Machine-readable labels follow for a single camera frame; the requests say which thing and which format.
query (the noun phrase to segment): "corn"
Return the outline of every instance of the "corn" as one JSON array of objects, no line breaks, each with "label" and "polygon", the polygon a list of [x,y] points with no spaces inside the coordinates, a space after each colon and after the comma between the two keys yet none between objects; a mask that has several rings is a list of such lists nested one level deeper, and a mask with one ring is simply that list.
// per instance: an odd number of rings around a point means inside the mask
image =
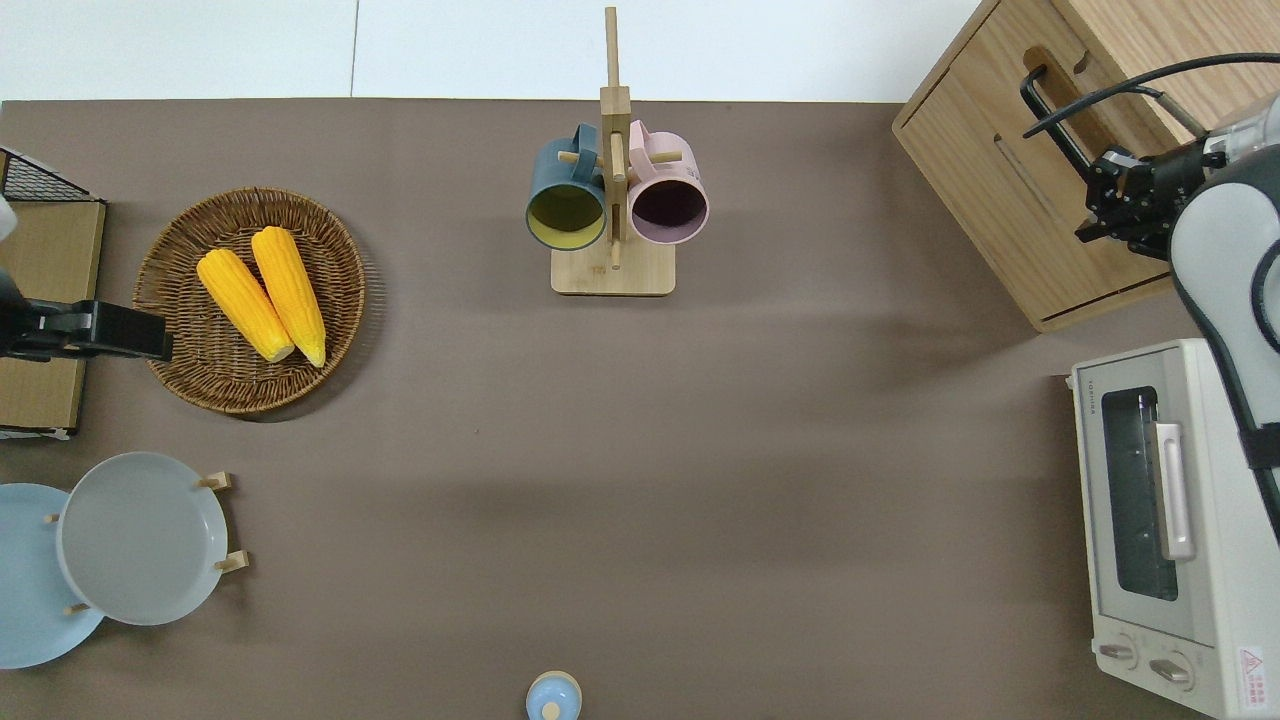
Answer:
[{"label": "corn", "polygon": [[316,368],[324,366],[324,319],[293,234],[265,227],[253,236],[253,259],[289,338]]},{"label": "corn", "polygon": [[293,342],[262,286],[234,252],[225,247],[210,250],[196,263],[196,274],[236,329],[268,363],[279,363],[293,352]]}]

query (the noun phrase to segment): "round woven tray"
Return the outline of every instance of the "round woven tray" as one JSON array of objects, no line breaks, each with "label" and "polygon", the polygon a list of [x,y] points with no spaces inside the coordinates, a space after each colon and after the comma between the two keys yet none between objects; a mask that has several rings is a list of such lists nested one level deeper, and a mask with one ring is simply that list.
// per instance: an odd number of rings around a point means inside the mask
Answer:
[{"label": "round woven tray", "polygon": [[[266,225],[287,228],[297,240],[324,318],[323,368],[298,351],[268,364],[196,275],[206,252],[229,247],[261,282],[250,240]],[[319,202],[287,190],[243,187],[204,200],[169,223],[142,260],[133,305],[163,315],[173,333],[173,359],[148,363],[170,392],[218,413],[262,413],[315,389],[347,355],[365,311],[365,268],[346,225]]]}]

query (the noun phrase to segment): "oven window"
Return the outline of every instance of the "oven window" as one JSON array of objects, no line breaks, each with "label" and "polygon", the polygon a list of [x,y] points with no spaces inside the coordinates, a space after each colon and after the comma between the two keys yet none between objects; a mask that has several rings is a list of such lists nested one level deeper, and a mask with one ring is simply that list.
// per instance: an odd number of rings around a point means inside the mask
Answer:
[{"label": "oven window", "polygon": [[1102,433],[1111,486],[1111,529],[1120,587],[1157,600],[1178,600],[1178,573],[1160,552],[1156,525],[1156,389],[1102,396]]}]

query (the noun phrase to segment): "toaster oven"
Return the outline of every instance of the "toaster oven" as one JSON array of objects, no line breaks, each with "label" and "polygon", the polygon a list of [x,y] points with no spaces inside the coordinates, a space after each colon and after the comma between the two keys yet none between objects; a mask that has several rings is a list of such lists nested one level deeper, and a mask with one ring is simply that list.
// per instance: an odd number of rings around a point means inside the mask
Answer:
[{"label": "toaster oven", "polygon": [[1280,717],[1280,550],[1208,345],[1068,382],[1098,667],[1213,717]]}]

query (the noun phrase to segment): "plate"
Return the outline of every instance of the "plate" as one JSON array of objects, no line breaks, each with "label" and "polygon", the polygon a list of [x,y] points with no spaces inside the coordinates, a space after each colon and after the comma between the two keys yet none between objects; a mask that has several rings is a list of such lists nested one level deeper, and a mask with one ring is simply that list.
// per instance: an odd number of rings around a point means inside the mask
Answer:
[{"label": "plate", "polygon": [[67,493],[28,483],[0,484],[0,670],[31,667],[72,651],[102,621],[79,602],[58,568],[58,525]]},{"label": "plate", "polygon": [[91,607],[131,625],[172,623],[214,592],[227,519],[200,474],[156,452],[104,460],[72,491],[58,562]]},{"label": "plate", "polygon": [[[320,305],[326,360],[314,368],[301,352],[279,363],[259,355],[205,291],[196,263],[230,249],[261,282],[250,241],[266,225],[293,233]],[[163,315],[173,359],[151,372],[178,397],[228,415],[283,407],[319,387],[342,363],[365,311],[365,266],[347,227],[326,208],[288,190],[243,187],[215,195],[178,215],[151,246],[133,288],[133,305]]]}]

